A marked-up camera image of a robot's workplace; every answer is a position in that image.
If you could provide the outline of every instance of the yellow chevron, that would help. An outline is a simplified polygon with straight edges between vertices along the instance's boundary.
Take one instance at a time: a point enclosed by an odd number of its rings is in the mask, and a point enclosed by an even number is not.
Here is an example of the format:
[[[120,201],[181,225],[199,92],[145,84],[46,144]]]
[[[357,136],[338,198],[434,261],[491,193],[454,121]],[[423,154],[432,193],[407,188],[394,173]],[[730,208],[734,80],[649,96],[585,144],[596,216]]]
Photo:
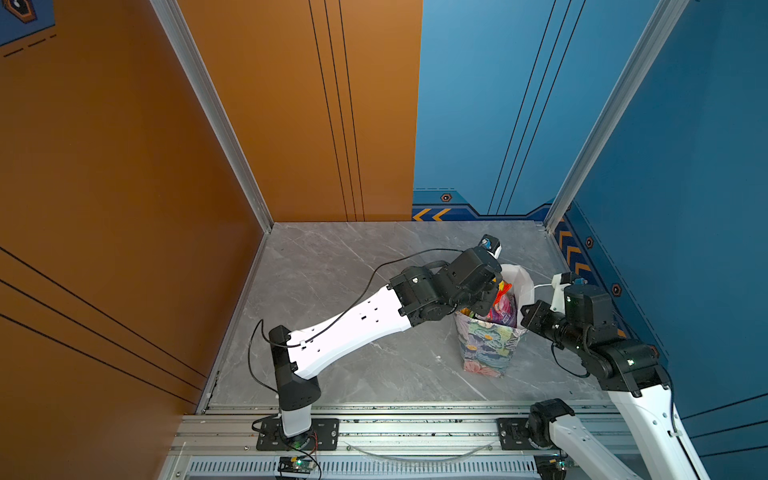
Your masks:
[[[424,220],[422,220],[422,215],[426,214],[430,210],[431,208],[425,208],[424,210],[418,212],[416,215],[413,216],[413,220],[416,220],[417,222],[423,222]]]
[[[589,267],[589,265],[584,265],[583,263],[576,263],[576,274],[578,275],[579,270],[586,270],[588,272],[591,272],[592,269]]]
[[[440,216],[441,216],[441,215],[443,215],[443,214],[446,214],[446,213],[448,213],[449,211],[451,211],[451,209],[450,209],[450,208],[446,208],[446,209],[444,209],[442,212],[440,212],[439,214],[437,214],[437,215],[435,215],[434,217],[432,217],[432,219],[433,219],[435,222],[442,222],[442,218],[440,218]]]
[[[581,253],[581,250],[579,250],[578,247],[569,247],[568,248],[568,254],[565,256],[565,262],[568,264],[568,266],[571,265],[571,252],[573,252],[573,253]]]
[[[563,250],[563,237],[573,237],[574,234],[567,230],[560,230],[560,250]]]

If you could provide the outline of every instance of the blue wall panel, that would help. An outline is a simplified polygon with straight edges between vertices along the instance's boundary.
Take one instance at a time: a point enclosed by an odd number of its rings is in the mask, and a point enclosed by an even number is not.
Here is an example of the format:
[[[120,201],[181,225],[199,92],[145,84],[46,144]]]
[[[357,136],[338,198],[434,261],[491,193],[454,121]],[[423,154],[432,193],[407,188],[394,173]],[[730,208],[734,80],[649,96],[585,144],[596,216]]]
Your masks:
[[[765,45],[768,2],[691,2],[576,197],[666,347],[683,417],[768,392]],[[685,423],[698,435],[768,419],[757,407]],[[706,455],[766,445],[766,432],[694,444]],[[726,457],[706,463],[719,475]]]
[[[425,0],[415,190],[483,215],[550,201],[656,3]]]
[[[5,45],[55,25],[53,0],[35,0],[32,5],[36,19],[24,23],[0,2],[0,45]]]

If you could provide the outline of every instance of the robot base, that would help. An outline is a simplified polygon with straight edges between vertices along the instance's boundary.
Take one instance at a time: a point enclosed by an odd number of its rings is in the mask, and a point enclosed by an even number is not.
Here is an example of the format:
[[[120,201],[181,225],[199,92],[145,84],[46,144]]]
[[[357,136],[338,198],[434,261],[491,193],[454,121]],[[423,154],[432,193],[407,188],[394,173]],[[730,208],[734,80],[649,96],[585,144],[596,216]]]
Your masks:
[[[338,419],[312,419],[312,428],[304,433],[286,439],[283,436],[283,427],[280,419],[266,419],[259,427],[259,442],[257,450],[264,452],[292,451],[288,445],[295,449],[311,450],[314,447],[314,435],[317,434],[318,450],[336,450],[337,436],[339,434]]]

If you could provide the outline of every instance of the marble floor tile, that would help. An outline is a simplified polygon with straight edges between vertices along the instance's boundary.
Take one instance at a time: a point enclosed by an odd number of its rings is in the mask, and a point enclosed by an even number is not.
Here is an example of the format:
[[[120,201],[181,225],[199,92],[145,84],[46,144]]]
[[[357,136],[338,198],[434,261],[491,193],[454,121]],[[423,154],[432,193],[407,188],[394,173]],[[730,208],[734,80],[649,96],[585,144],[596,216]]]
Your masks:
[[[305,328],[341,311],[360,294],[381,263],[428,248],[465,249],[484,233],[502,242],[502,263],[524,266],[535,283],[566,271],[562,256],[541,225],[528,221],[277,223],[266,241],[247,304],[223,362],[212,406],[276,405],[276,396],[251,379],[247,345],[264,319],[265,331],[283,324]],[[430,252],[379,270],[370,293],[408,265],[452,260],[456,253]],[[549,286],[537,298],[549,301]],[[269,346],[257,334],[253,371],[274,385]],[[561,364],[583,371],[576,355],[558,351]],[[549,342],[529,333],[506,375],[493,379],[462,369],[452,318],[427,322],[383,337],[343,357],[319,374],[318,405],[341,402],[436,402],[532,400],[560,397],[606,399],[594,378],[579,379],[557,367]]]

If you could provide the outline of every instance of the metal grill vent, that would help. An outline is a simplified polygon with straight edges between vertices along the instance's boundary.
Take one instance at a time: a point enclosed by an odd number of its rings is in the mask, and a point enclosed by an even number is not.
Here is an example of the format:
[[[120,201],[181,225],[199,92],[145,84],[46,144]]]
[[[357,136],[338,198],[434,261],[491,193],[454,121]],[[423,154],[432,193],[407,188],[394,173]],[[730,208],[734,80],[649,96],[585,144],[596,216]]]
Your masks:
[[[187,474],[191,478],[274,478],[277,457],[194,456]],[[471,458],[463,462],[397,462],[334,455],[320,459],[323,480],[375,480],[378,478],[540,478],[530,455],[499,455]],[[295,475],[286,474],[285,478]]]
[[[238,460],[210,460],[202,458],[190,463],[189,473],[226,473],[226,472],[274,472],[275,462],[264,460],[252,460],[250,458]]]
[[[467,460],[456,463],[436,462],[387,462],[376,460],[351,460],[344,462],[323,462],[323,476],[366,476],[382,475],[420,475],[420,474],[457,474],[472,476],[494,473],[535,473],[536,464],[532,460]]]

